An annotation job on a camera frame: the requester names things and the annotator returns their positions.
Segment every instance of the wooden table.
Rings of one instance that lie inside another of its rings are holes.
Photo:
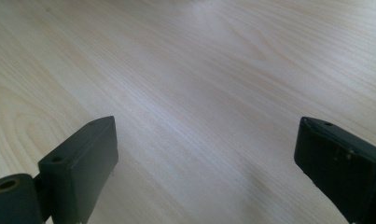
[[[109,115],[90,223],[347,223],[293,154],[301,116],[376,146],[376,0],[0,1],[0,177]]]

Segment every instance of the round hole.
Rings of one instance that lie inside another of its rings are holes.
[[[10,191],[20,184],[19,179],[7,179],[0,183],[0,193]]]
[[[52,162],[59,162],[59,161],[62,161],[63,158],[61,157],[54,157],[53,160],[51,160]]]

